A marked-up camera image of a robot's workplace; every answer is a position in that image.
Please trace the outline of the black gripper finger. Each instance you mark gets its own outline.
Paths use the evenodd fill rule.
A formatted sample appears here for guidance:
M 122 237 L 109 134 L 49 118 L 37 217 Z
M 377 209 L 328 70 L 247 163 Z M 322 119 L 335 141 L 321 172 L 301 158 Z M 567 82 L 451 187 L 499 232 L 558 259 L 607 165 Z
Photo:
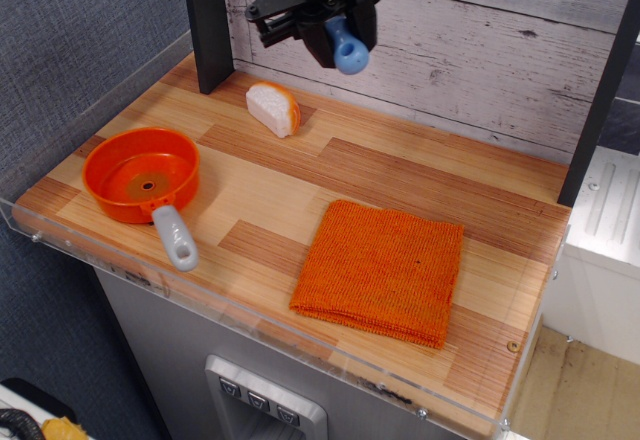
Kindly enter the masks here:
M 371 51 L 377 43 L 377 14 L 374 0 L 356 0 L 346 9 L 351 33 Z
M 321 67 L 335 67 L 333 43 L 323 22 L 300 22 L 297 35 Z

